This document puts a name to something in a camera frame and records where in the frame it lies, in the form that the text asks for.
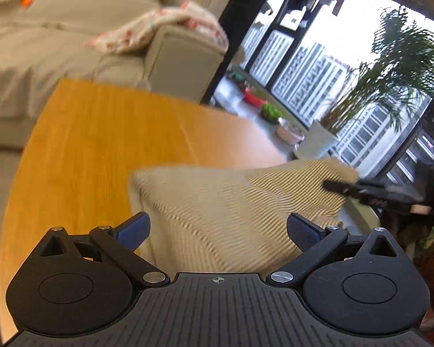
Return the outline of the right gloved hand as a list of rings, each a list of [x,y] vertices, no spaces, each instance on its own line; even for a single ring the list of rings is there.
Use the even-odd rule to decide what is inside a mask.
[[[381,209],[379,222],[409,257],[434,227],[434,160],[418,160],[408,184],[387,183],[389,205]]]

